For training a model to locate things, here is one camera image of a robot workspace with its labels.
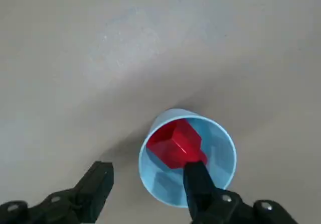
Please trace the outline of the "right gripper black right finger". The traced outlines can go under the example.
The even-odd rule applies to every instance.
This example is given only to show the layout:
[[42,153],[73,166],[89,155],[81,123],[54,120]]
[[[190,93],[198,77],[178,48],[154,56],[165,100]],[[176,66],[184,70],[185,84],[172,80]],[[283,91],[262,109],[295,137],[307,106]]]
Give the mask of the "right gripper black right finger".
[[184,166],[183,183],[192,223],[297,223],[275,201],[262,199],[250,206],[239,194],[216,187],[201,161]]

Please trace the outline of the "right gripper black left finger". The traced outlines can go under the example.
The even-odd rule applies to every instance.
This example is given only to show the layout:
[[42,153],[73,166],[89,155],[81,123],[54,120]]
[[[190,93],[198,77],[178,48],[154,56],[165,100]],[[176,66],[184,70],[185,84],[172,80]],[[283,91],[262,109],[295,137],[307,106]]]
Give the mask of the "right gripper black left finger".
[[114,184],[111,162],[96,161],[70,189],[29,207],[26,201],[1,204],[1,223],[96,223]]

